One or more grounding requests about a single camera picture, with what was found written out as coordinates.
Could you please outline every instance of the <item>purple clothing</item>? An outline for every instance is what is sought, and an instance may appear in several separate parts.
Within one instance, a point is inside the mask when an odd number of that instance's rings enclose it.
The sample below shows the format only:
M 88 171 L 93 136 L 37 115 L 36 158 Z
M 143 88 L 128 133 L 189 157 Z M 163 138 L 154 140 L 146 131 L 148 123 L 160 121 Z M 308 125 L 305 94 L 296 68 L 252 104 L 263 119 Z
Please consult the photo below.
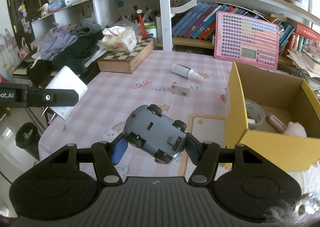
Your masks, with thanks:
M 41 41 L 40 55 L 42 60 L 49 60 L 51 56 L 62 52 L 67 46 L 77 40 L 75 35 L 71 35 L 63 28 L 50 30 Z

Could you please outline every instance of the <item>clothes pile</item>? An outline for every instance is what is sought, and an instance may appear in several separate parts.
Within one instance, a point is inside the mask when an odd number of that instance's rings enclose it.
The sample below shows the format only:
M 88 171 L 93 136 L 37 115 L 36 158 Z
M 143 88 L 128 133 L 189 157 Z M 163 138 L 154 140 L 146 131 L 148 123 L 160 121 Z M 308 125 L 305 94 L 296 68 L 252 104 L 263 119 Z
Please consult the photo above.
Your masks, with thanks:
M 68 66 L 75 74 L 86 71 L 86 62 L 99 50 L 103 38 L 101 26 L 85 18 L 80 25 L 52 28 L 38 45 L 32 57 L 35 62 L 27 70 L 33 85 L 38 86 L 52 71 Z

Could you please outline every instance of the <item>white bottle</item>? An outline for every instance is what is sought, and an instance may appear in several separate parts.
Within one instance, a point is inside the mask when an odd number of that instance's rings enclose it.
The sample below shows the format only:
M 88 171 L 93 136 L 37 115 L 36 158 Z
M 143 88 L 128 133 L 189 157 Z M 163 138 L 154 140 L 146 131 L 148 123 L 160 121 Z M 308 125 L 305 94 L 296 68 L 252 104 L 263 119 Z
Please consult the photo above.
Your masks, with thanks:
M 193 80 L 204 79 L 200 74 L 196 73 L 194 70 L 177 63 L 174 63 L 171 66 L 171 71 L 183 77 L 186 77 L 188 79 L 193 79 Z

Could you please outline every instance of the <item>cardboard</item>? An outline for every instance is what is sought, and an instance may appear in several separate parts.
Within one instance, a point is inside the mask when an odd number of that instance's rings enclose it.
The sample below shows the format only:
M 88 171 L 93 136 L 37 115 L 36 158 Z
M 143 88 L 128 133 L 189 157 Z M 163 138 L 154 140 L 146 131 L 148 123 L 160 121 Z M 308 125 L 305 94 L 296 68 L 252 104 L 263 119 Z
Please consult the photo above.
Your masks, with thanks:
M 308 138 L 278 134 L 267 120 L 248 129 L 244 99 L 284 124 L 299 122 Z M 243 143 L 286 172 L 301 172 L 320 158 L 320 103 L 305 80 L 233 62 L 225 97 L 225 145 Z

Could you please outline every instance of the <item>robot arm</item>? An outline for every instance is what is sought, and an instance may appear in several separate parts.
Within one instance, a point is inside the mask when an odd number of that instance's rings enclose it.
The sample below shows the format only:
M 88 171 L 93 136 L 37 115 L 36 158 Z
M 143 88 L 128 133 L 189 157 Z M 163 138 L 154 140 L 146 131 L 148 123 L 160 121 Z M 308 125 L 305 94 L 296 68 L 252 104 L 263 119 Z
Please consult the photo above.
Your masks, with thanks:
M 197 222 L 258 227 L 270 207 L 301 195 L 292 177 L 249 147 L 222 149 L 216 143 L 200 143 L 190 133 L 186 151 L 197 166 L 188 183 L 184 177 L 127 177 L 123 182 L 114 165 L 127 147 L 120 134 L 111 143 L 101 141 L 87 149 L 67 144 L 41 161 L 10 188 L 19 215 L 12 227 L 63 227 L 75 222 L 92 227 L 146 226 L 145 221 L 155 217 L 162 223 L 176 222 L 174 226 L 189 226 L 186 221 L 192 219 L 190 226 Z M 79 163 L 92 163 L 97 180 L 80 171 Z M 232 163 L 233 169 L 215 180 L 219 163 Z
M 75 90 L 0 83 L 0 107 L 4 108 L 75 106 L 78 101 L 79 95 Z

